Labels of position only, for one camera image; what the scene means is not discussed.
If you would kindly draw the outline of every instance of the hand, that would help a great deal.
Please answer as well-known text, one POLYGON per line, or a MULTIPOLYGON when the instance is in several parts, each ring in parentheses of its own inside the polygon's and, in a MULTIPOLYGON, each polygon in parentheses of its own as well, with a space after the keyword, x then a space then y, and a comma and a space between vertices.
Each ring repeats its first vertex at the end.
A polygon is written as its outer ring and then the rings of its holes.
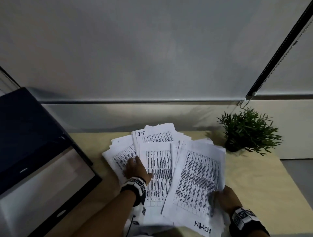
POLYGON ((138 156, 134 158, 130 158, 126 164, 126 169, 124 170, 124 174, 127 179, 131 177, 142 177, 146 181, 146 185, 150 183, 153 174, 148 174, 145 167, 141 163, 141 160, 138 156))
POLYGON ((223 191, 216 192, 215 195, 221 208, 227 212, 228 215, 231 215, 238 207, 242 207, 235 192, 226 185, 223 191))

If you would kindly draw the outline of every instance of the black cord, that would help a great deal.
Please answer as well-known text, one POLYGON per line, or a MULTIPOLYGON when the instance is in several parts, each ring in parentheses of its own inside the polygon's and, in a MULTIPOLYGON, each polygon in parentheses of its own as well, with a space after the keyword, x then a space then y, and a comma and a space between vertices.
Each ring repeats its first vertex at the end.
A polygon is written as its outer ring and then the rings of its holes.
MULTIPOLYGON (((131 219, 131 225, 133 224, 133 219, 134 219, 134 217, 135 217, 135 216, 133 216, 132 219, 131 219)), ((126 234, 125 237, 128 236, 129 230, 131 229, 131 225, 129 226, 128 231, 127 231, 127 234, 126 234)))

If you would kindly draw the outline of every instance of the potted plant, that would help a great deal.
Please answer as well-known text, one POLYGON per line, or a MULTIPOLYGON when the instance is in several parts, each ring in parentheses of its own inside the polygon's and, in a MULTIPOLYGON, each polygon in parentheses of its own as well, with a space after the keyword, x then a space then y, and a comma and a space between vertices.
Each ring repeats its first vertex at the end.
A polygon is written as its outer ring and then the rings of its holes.
POLYGON ((227 141, 225 148, 230 152, 236 152, 245 148, 247 151, 256 151, 264 156, 262 149, 268 149, 281 145, 281 136, 277 135, 278 126, 274 126, 266 114, 259 114, 254 109, 247 108, 244 112, 224 114, 219 119, 225 128, 227 141))

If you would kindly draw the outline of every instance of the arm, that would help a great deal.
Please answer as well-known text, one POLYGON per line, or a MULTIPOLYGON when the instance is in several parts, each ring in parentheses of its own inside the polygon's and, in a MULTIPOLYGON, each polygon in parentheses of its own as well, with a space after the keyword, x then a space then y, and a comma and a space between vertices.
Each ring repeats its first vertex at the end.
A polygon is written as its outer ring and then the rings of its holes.
MULTIPOLYGON (((152 178, 152 174, 146 172, 139 157, 136 157, 136 162, 133 161, 133 158, 128 160, 124 174, 128 179, 133 176, 142 177, 146 184, 152 178)), ((125 190, 121 192, 103 209, 85 222, 72 237, 121 236, 135 200, 136 195, 133 191, 125 190)))
MULTIPOLYGON (((216 197, 222 209, 229 215, 230 218, 236 209, 242 207, 242 204, 237 195, 235 194, 235 192, 226 185, 222 192, 216 193, 216 197)), ((250 234, 248 234, 247 237, 269 237, 269 236, 262 230, 254 230, 250 234)))

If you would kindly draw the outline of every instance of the wooden table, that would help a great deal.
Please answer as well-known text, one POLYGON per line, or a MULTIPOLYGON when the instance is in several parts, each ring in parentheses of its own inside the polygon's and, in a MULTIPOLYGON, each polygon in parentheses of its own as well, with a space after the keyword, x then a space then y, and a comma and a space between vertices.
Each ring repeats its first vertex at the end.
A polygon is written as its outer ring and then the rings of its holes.
MULTIPOLYGON (((210 136, 215 144, 224 140, 209 131, 183 132, 193 140, 210 136)), ((94 169, 103 181, 46 236, 68 237, 88 218, 100 210, 119 192, 118 179, 102 158, 111 139, 130 133, 70 134, 94 162, 94 169)), ((275 154, 261 156, 239 151, 226 155, 226 184, 234 189, 242 204, 250 208, 270 234, 313 233, 313 210, 275 154)), ((183 236, 198 236, 181 228, 183 236)))

